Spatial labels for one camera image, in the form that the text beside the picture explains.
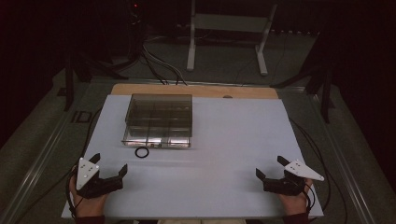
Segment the dark background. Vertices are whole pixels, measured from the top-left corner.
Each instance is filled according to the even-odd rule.
[[[261,1],[233,2],[234,7],[226,7],[229,3],[223,5],[221,0],[203,0],[197,9],[251,16],[263,13],[259,7],[245,7],[261,4]],[[71,4],[89,8],[92,0]],[[184,26],[190,22],[189,1],[150,0],[142,6],[145,21],[157,34],[179,35],[177,24]],[[67,8],[66,1],[6,0],[1,3],[0,147],[51,89],[52,77],[64,68]],[[98,14],[89,9],[81,11],[86,12],[80,18],[81,24],[93,22],[96,26],[78,31],[86,41],[81,40],[79,44],[87,51],[98,50],[99,56],[108,56],[108,48],[114,43],[101,33],[98,27],[101,22],[95,22]],[[277,9],[273,29],[276,33],[293,31],[318,36],[303,70],[323,60],[335,63],[333,84],[340,88],[384,174],[396,189],[392,178],[396,159],[394,11],[396,6],[392,1],[284,1]],[[77,12],[73,13],[73,18],[79,18]],[[92,48],[88,42],[106,47]]]

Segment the white board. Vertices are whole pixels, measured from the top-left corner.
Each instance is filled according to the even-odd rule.
[[[269,178],[283,177],[278,155],[304,161],[281,100],[193,97],[191,148],[152,149],[139,159],[121,142],[130,98],[107,96],[84,157],[101,154],[102,178],[128,164],[123,189],[108,197],[107,217],[284,216],[276,195],[255,176],[259,168]],[[67,206],[63,217],[70,217]],[[318,200],[310,216],[323,216]]]

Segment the floor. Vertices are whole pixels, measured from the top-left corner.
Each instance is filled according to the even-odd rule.
[[[255,43],[227,38],[197,39],[195,69],[186,71],[189,40],[152,36],[148,52],[177,68],[190,85],[268,87],[296,75],[315,42],[309,35],[270,34],[264,57],[269,71],[261,76]],[[176,76],[155,64],[170,84]],[[2,223],[73,223],[60,218],[65,205],[64,178],[79,158],[100,114],[106,96],[119,80],[92,70],[90,83],[75,78],[75,102],[64,112],[64,71],[54,87],[0,150],[0,220]],[[120,71],[122,82],[161,84],[142,59]],[[300,80],[278,89],[306,163],[327,174],[316,183],[324,217],[314,223],[394,223],[396,196],[380,171],[358,125],[337,87],[332,86],[330,124],[323,122],[318,95],[307,95]],[[107,220],[132,223],[132,220]],[[261,223],[282,223],[264,219]]]

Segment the black rubber ring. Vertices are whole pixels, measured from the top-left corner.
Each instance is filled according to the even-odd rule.
[[[140,150],[140,149],[145,149],[145,150],[147,151],[147,154],[144,155],[144,156],[139,156],[139,155],[137,154],[137,151]],[[136,155],[136,157],[138,157],[138,158],[140,158],[140,159],[144,159],[144,158],[146,158],[146,157],[149,155],[149,149],[146,148],[146,147],[138,147],[138,148],[134,151],[134,154]]]

